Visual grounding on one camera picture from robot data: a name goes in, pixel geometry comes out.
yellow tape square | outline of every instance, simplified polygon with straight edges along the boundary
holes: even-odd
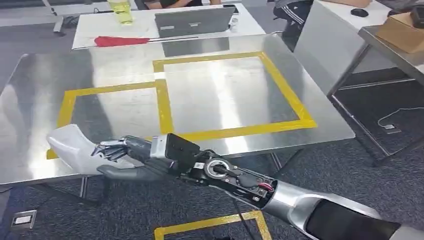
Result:
[[[281,94],[286,98],[289,105],[291,106],[293,111],[296,113],[298,120],[257,124],[257,125],[251,125],[251,126],[235,127],[235,128],[228,128],[228,129],[217,129],[217,130],[209,130],[209,131],[183,132],[183,133],[177,132],[176,134],[178,134],[182,138],[185,138],[189,141],[203,141],[203,140],[209,140],[209,139],[231,138],[231,137],[246,136],[246,135],[253,135],[253,134],[267,134],[267,133],[276,133],[276,132],[289,131],[289,130],[295,130],[295,129],[317,127],[317,124],[312,119],[311,115],[308,113],[308,110],[303,106],[298,96],[296,96],[295,92],[290,88],[286,79],[283,77],[283,75],[280,73],[278,68],[271,61],[271,59],[262,51],[155,60],[153,61],[153,71],[158,76],[161,75],[165,77],[165,74],[159,74],[159,73],[165,72],[165,65],[227,60],[227,59],[241,59],[241,58],[251,58],[251,57],[258,57],[262,61],[266,71],[271,75],[272,79],[274,80],[279,90],[281,91]],[[164,84],[166,84],[166,80],[164,78],[159,80],[163,82]],[[173,133],[174,126],[173,126],[169,98],[167,99],[167,101],[168,102],[165,103],[165,99],[163,99],[162,104],[159,105],[161,109],[165,110],[163,112],[164,114],[159,116],[160,118],[163,118],[160,121],[161,130],[162,130],[162,133]]]
[[[90,88],[65,91],[63,95],[62,105],[60,106],[59,115],[57,117],[56,126],[57,128],[60,128],[71,123],[72,112],[74,111],[75,101],[77,100],[78,96],[86,96],[86,95],[92,95],[92,94],[105,94],[105,93],[113,93],[113,92],[136,90],[136,89],[149,89],[149,88],[156,88],[156,92],[157,92],[158,91],[157,85],[158,84],[156,81],[150,81],[150,82],[122,84],[122,85],[115,85],[115,86],[90,87]],[[58,156],[52,149],[49,149],[47,150],[46,158],[57,159]]]
[[[272,240],[270,231],[268,230],[267,223],[265,222],[264,215],[261,211],[250,211],[241,214],[245,220],[255,219],[259,229],[262,240]],[[187,232],[191,230],[209,228],[224,224],[240,222],[241,219],[238,214],[230,216],[216,217],[201,221],[188,222],[184,224],[158,227],[154,230],[154,240],[164,240],[165,235]]]
[[[298,120],[258,124],[228,129],[184,132],[177,134],[189,141],[203,141],[209,139],[231,138],[253,134],[267,134],[296,129],[316,128],[317,124],[312,119],[311,115],[308,113],[308,110],[303,106],[299,98],[296,96],[295,92],[290,88],[289,84],[287,83],[283,75],[280,73],[278,68],[269,59],[269,57],[261,51],[155,60],[153,61],[153,71],[157,76],[157,79],[154,82],[139,82],[115,86],[92,87],[65,91],[57,119],[57,127],[60,128],[71,123],[72,112],[74,110],[75,101],[78,96],[112,93],[135,89],[156,88],[160,133],[173,133],[174,125],[172,120],[171,105],[168,94],[167,81],[164,78],[165,65],[227,59],[241,59],[250,57],[258,57],[262,61],[263,65],[265,66],[265,69],[271,75],[272,79],[278,86],[282,95],[287,99],[289,105],[296,113]],[[47,159],[55,158],[57,158],[57,155],[51,149],[48,150]]]

black cable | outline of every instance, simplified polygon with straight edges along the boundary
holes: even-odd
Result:
[[[9,187],[8,189],[6,189],[6,190],[4,190],[4,191],[0,191],[0,194],[4,194],[4,193],[7,193],[7,192],[9,192],[10,190],[12,190],[13,189],[13,187]]]
[[[253,236],[248,224],[245,221],[245,218],[242,215],[242,211],[240,211],[240,208],[239,208],[239,205],[237,204],[237,201],[233,197],[231,198],[231,200],[232,200],[232,203],[234,204],[235,210],[238,213],[238,216],[241,219],[241,223],[244,225],[244,228],[246,229],[247,233],[249,234],[249,237],[251,238],[251,240],[255,240],[255,237]]]

yellow tape on floor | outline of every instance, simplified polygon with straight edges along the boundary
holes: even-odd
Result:
[[[263,240],[272,240],[270,231],[268,230],[267,223],[265,222],[264,215],[261,211],[250,211],[242,213],[242,216],[245,220],[255,219],[257,227],[259,229],[260,235]],[[230,224],[235,222],[240,222],[241,219],[238,214],[230,216],[216,217],[201,221],[194,221],[174,226],[158,227],[154,230],[154,240],[164,240],[165,235],[167,234],[176,234],[182,233],[197,229],[209,228],[224,224]]]

cable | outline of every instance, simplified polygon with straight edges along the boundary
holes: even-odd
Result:
[[[390,113],[390,114],[388,114],[388,115],[386,115],[386,116],[384,116],[384,117],[380,118],[380,119],[377,121],[377,124],[378,124],[380,127],[382,127],[382,128],[386,128],[386,126],[387,126],[387,125],[382,125],[382,124],[380,123],[382,120],[384,120],[384,119],[386,119],[386,118],[388,118],[388,117],[390,117],[390,116],[392,116],[392,115],[394,115],[394,114],[396,114],[396,113],[398,113],[398,112],[400,112],[400,111],[402,111],[402,110],[417,110],[417,109],[424,109],[424,107],[423,107],[423,106],[419,106],[419,107],[413,107],[413,108],[399,108],[398,110],[396,110],[396,111],[394,111],[394,112],[392,112],[392,113]]]
[[[238,216],[240,217],[241,223],[244,225],[244,228],[246,229],[247,233],[249,234],[249,237],[251,240],[255,240],[255,237],[253,236],[248,224],[245,221],[245,218],[242,215],[242,211],[240,211],[239,205],[237,204],[237,201],[232,197],[232,203],[234,204],[235,210],[238,213]]]
[[[8,189],[4,190],[4,191],[0,191],[0,194],[4,194],[6,192],[9,192],[10,190],[12,190],[13,187],[9,187]]]

white table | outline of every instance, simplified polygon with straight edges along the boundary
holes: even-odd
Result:
[[[355,7],[315,0],[299,37],[294,55],[327,94],[356,56],[366,46],[358,36],[362,27],[381,25],[390,8],[372,1],[365,10],[367,17],[351,15]],[[371,49],[355,72],[368,72],[395,67],[387,58]]]
[[[250,15],[250,13],[243,6],[243,4],[236,3],[235,6],[239,11],[238,15],[233,16],[233,18],[238,18],[238,24],[235,28],[228,29],[222,32],[213,32],[190,36],[198,37],[194,39],[209,39],[265,34],[265,31],[256,22],[252,15]],[[117,19],[114,16],[114,13],[81,15],[79,17],[78,27],[76,28],[72,49],[93,48],[96,46],[94,39],[98,36],[151,39],[159,38],[158,28],[156,27],[155,23],[155,14],[212,8],[222,8],[222,5],[132,11],[131,15],[133,17],[133,23],[127,25],[122,25],[118,23]]]

